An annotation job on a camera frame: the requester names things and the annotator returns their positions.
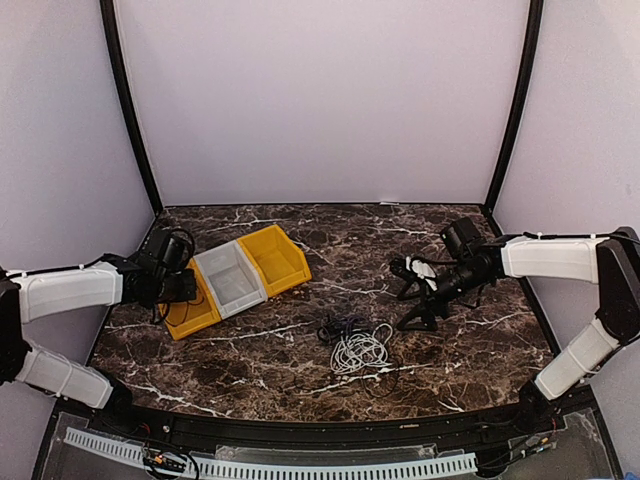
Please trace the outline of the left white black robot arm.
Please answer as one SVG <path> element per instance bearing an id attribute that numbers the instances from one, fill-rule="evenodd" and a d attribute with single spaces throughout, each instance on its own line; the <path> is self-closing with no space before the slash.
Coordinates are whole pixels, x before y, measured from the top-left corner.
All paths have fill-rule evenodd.
<path id="1" fill-rule="evenodd" d="M 196 275 L 182 260 L 105 254 L 88 264 L 1 272 L 1 383 L 21 382 L 58 398 L 102 410 L 120 436 L 141 427 L 132 392 L 114 376 L 81 365 L 26 339 L 23 326 L 89 307 L 137 304 L 144 308 L 192 301 Z"/>

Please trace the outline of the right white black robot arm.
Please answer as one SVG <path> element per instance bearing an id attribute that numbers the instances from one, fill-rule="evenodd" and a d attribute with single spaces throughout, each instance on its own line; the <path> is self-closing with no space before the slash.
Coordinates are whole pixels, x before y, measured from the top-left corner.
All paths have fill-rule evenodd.
<path id="1" fill-rule="evenodd" d="M 542 234 L 523 232 L 483 237 L 463 218 L 444 229 L 449 260 L 420 256 L 395 258 L 390 271 L 404 282 L 397 297 L 415 299 L 398 323 L 402 331 L 434 331 L 449 315 L 451 302 L 506 278 L 553 278 L 598 288 L 592 320 L 520 391 L 510 424 L 534 432 L 549 416 L 549 405 L 592 375 L 608 359 L 639 338 L 639 239 L 631 228 L 612 233 Z M 436 272 L 436 266 L 443 272 Z"/>

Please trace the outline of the yellow bin near front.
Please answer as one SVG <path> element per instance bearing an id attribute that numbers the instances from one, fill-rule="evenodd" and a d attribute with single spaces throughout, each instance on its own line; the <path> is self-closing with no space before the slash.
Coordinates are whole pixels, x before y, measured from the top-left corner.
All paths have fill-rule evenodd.
<path id="1" fill-rule="evenodd" d="M 194 270 L 196 299 L 158 306 L 159 314 L 174 340 L 184 339 L 222 320 L 196 261 L 191 259 L 188 267 Z"/>

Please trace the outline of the yellow bin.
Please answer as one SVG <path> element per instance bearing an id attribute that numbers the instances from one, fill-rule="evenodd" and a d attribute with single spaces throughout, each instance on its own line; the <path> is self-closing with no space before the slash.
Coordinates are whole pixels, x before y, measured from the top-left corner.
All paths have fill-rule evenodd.
<path id="1" fill-rule="evenodd" d="M 191 259 L 188 267 L 194 270 L 196 299 L 158 306 L 159 314 L 174 340 L 184 339 L 222 320 L 196 261 Z"/>
<path id="2" fill-rule="evenodd" d="M 278 225 L 244 235 L 238 243 L 256 268 L 269 298 L 312 278 L 304 253 Z"/>

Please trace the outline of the white plastic bin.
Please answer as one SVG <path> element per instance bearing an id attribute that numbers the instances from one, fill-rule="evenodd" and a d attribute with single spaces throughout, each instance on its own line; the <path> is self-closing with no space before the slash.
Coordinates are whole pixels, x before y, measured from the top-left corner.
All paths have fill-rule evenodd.
<path id="1" fill-rule="evenodd" d="M 194 257 L 222 319 L 267 300 L 261 277 L 237 240 Z"/>

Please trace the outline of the yellow bin near back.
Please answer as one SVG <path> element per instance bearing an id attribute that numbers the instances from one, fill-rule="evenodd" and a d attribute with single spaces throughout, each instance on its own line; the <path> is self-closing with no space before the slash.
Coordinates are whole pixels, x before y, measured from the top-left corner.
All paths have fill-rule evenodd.
<path id="1" fill-rule="evenodd" d="M 256 268 L 269 298 L 312 278 L 304 253 L 278 225 L 244 235 L 238 243 Z"/>

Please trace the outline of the small circuit board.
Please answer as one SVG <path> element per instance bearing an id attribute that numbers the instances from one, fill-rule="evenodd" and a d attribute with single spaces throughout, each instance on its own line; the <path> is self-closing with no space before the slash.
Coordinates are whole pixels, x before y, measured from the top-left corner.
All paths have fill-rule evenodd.
<path id="1" fill-rule="evenodd" d="M 142 449 L 143 465 L 155 471 L 182 473 L 187 467 L 185 455 L 176 451 L 153 448 Z"/>

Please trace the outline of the black front rail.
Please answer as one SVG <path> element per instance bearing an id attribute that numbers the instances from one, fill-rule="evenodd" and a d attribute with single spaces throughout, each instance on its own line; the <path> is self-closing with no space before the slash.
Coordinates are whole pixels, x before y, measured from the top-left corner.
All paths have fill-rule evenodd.
<path id="1" fill-rule="evenodd" d="M 517 405 L 509 404 L 405 420 L 295 423 L 222 419 L 138 406 L 116 418 L 94 413 L 76 402 L 57 401 L 52 418 L 58 420 L 66 413 L 99 432 L 205 452 L 223 445 L 346 450 L 434 444 L 441 450 L 449 447 L 486 450 L 524 434 L 511 422 L 517 410 Z"/>

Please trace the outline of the right black frame post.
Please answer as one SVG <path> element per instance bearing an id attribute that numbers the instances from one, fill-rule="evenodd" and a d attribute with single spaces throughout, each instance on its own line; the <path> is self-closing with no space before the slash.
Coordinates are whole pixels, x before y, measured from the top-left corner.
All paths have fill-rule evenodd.
<path id="1" fill-rule="evenodd" d="M 496 165 L 483 204 L 484 210 L 488 215 L 493 215 L 495 211 L 515 148 L 535 64 L 543 11 L 543 0 L 531 0 L 529 2 L 526 28 L 513 97 Z"/>

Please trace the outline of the black frame post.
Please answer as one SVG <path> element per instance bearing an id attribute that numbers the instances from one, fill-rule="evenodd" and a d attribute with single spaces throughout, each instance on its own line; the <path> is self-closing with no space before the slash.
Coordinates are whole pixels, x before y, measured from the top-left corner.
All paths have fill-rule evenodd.
<path id="1" fill-rule="evenodd" d="M 116 2 L 113 0 L 100 0 L 99 7 L 112 76 L 125 128 L 147 199 L 154 215 L 158 216 L 164 210 L 164 205 L 152 172 L 151 162 L 134 105 L 116 15 Z"/>
<path id="2" fill-rule="evenodd" d="M 483 204 L 484 210 L 488 215 L 493 215 L 495 211 L 515 148 L 535 64 L 543 11 L 543 0 L 531 0 L 529 2 L 526 28 L 513 97 L 496 165 Z"/>

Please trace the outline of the left black frame post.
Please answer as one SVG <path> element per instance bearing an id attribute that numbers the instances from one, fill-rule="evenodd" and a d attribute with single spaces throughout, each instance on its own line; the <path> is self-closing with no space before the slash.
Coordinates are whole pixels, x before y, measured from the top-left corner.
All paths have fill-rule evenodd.
<path id="1" fill-rule="evenodd" d="M 164 210 L 164 205 L 152 172 L 151 162 L 134 105 L 116 15 L 116 2 L 113 0 L 100 0 L 99 7 L 112 76 L 125 128 L 147 199 L 154 215 L 158 216 Z"/>

